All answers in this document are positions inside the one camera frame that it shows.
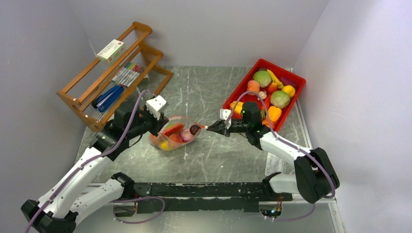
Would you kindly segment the dark purple fig toy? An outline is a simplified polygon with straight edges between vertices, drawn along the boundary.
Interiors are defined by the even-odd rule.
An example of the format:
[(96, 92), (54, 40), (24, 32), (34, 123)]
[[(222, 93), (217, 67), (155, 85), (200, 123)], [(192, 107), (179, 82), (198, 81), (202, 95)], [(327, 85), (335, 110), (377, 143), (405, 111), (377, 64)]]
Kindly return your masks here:
[(189, 128), (189, 132), (190, 132), (192, 135), (196, 135), (196, 134), (201, 130), (201, 128), (202, 128), (202, 127), (200, 127), (199, 125), (193, 124), (193, 125)]

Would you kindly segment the watermelon slice toy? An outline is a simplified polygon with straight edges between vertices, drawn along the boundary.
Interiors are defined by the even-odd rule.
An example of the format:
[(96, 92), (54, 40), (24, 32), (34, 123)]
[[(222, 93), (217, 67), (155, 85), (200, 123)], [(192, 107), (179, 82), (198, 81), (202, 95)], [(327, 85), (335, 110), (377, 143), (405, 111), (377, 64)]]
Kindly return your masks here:
[(184, 127), (184, 123), (178, 122), (172, 125), (168, 125), (162, 133), (166, 136), (170, 136), (173, 133), (179, 134), (184, 129)]

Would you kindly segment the yellow mango toy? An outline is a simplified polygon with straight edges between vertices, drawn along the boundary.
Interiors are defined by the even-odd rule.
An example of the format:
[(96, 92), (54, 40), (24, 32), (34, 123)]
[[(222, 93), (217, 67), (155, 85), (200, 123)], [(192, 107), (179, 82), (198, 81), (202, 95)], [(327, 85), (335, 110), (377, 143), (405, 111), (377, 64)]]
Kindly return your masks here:
[(164, 151), (170, 151), (170, 150), (171, 150), (171, 147), (170, 147), (168, 141), (163, 141), (163, 142), (161, 142), (161, 143), (159, 144), (159, 147), (160, 147), (162, 150), (164, 150)]

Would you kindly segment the purple onion toy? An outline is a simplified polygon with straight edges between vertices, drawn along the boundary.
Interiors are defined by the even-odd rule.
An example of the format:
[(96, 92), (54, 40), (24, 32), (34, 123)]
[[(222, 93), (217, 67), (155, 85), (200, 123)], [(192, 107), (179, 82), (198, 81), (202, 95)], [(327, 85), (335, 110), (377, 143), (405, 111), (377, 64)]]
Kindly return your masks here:
[(179, 135), (182, 138), (183, 142), (190, 142), (194, 139), (194, 135), (190, 132), (189, 128), (183, 129), (179, 133)]

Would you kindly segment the clear zip top bag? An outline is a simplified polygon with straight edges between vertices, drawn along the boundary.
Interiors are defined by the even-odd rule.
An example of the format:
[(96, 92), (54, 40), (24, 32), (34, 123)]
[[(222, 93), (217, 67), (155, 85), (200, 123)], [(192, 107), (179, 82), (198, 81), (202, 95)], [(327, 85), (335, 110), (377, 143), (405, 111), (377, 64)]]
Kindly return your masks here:
[(158, 135), (150, 135), (149, 139), (153, 147), (172, 151), (191, 143), (201, 131), (206, 129), (207, 126), (186, 116), (172, 116), (169, 118), (169, 122), (161, 128)]

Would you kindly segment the orange fruit toy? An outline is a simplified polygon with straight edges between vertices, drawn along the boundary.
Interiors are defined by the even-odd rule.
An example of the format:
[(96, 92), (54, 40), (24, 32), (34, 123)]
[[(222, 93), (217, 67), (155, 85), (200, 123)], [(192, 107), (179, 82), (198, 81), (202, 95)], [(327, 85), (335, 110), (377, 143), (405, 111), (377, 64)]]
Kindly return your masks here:
[(152, 142), (153, 145), (158, 145), (158, 139), (155, 135), (150, 135), (150, 141)]

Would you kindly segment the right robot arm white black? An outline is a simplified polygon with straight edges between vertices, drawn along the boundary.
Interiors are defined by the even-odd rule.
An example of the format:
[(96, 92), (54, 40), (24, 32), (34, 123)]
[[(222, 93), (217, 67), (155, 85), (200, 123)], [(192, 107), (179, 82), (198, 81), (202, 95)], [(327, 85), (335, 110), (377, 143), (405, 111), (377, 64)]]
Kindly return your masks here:
[(340, 182), (324, 149), (301, 147), (278, 135), (263, 124), (255, 102), (244, 103), (240, 113), (240, 119), (230, 119), (230, 110), (221, 109), (207, 130), (226, 137), (244, 133), (250, 145), (293, 166), (294, 174), (275, 172), (264, 178), (262, 195), (266, 200), (273, 201), (281, 193), (298, 194), (308, 203), (335, 196)]

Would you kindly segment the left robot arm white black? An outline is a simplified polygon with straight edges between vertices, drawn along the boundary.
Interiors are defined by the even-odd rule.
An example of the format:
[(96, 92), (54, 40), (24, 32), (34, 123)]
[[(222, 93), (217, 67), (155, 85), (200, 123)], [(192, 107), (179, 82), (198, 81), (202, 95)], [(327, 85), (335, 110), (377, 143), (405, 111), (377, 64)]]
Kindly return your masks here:
[(131, 116), (119, 133), (105, 133), (109, 138), (103, 148), (92, 145), (85, 150), (78, 162), (46, 194), (37, 200), (27, 200), (21, 211), (28, 221), (25, 232), (34, 228), (39, 233), (71, 233), (89, 215), (108, 203), (136, 200), (135, 182), (124, 173), (114, 174), (108, 181), (83, 194), (90, 182), (129, 147), (131, 137), (150, 132), (156, 134), (167, 123), (164, 109), (167, 101), (161, 96), (145, 102), (140, 111), (138, 99), (132, 105)]

